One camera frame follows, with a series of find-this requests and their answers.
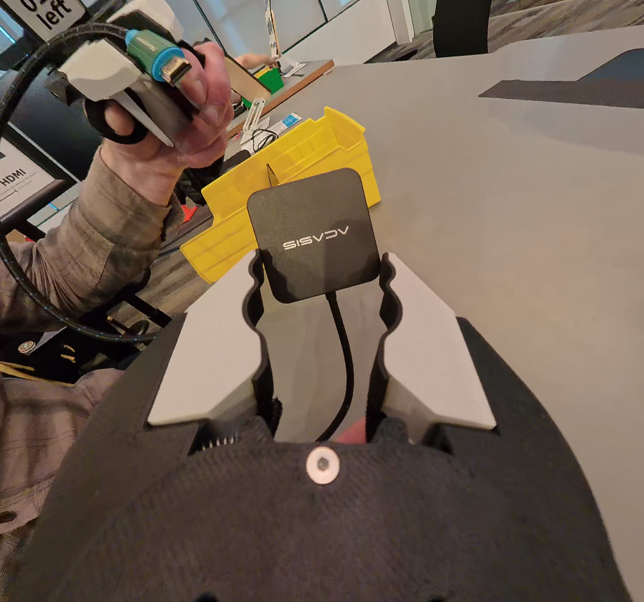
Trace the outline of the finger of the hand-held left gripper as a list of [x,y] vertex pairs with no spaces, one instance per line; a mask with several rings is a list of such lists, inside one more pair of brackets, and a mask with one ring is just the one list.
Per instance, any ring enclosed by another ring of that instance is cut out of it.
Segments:
[[64,62],[62,73],[89,100],[111,99],[139,79],[139,67],[110,42],[85,43]]
[[130,0],[119,9],[119,26],[127,30],[150,30],[180,45],[183,27],[165,0]]

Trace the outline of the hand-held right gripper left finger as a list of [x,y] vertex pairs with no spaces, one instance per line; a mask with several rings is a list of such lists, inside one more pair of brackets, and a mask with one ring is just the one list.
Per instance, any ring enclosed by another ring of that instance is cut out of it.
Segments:
[[153,427],[205,422],[237,431],[253,416],[270,426],[270,360],[256,325],[263,264],[248,253],[187,310],[149,412]]

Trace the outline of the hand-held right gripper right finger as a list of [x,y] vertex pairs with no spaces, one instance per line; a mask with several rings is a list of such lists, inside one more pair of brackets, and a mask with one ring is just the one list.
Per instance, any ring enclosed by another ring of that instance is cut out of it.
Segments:
[[392,417],[408,437],[434,424],[492,430],[496,419],[455,312],[393,253],[382,255],[382,334],[368,387],[368,437]]

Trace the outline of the person's left forearm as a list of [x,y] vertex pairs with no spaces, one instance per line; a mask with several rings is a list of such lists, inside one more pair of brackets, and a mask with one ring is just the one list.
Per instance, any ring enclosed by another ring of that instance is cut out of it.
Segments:
[[165,205],[149,202],[100,153],[61,223],[36,243],[10,244],[35,288],[73,319],[105,304],[149,268],[166,232],[184,220],[175,196]]

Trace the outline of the person's left hand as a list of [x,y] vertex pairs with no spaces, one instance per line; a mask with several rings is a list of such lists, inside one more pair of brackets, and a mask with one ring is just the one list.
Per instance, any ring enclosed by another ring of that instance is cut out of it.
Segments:
[[169,204],[186,168],[211,165],[227,147],[227,127],[234,112],[224,53],[213,42],[201,43],[195,51],[205,57],[205,65],[195,54],[186,55],[192,68],[181,81],[181,91],[198,113],[173,139],[174,146],[165,145],[151,133],[138,144],[104,140],[101,146],[105,165],[139,196],[158,206]]

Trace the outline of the black monitor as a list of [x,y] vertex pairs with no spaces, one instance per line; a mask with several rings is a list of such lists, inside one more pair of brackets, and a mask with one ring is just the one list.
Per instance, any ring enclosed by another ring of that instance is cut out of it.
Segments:
[[78,180],[84,180],[101,144],[79,102],[66,106],[44,86],[43,70],[14,111],[10,125]]

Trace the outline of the white curved banner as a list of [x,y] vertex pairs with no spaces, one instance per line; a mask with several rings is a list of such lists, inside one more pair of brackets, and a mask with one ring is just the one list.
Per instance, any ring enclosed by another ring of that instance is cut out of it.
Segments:
[[278,69],[282,77],[289,78],[293,76],[299,69],[301,69],[302,64],[293,61],[292,59],[283,56],[282,51],[279,47],[279,40],[276,30],[276,18],[274,11],[272,10],[272,0],[265,1],[265,23],[267,26],[267,32],[269,37],[269,48],[270,56],[277,63]]

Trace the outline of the yellow plastic bin stack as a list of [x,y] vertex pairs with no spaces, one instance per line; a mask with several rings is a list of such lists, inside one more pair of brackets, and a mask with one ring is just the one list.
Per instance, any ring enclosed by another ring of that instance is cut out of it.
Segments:
[[213,215],[213,225],[182,244],[181,253],[204,281],[217,282],[257,248],[247,211],[247,201],[254,192],[341,168],[358,172],[368,207],[381,201],[365,128],[325,107],[322,118],[296,124],[204,188],[202,194]]

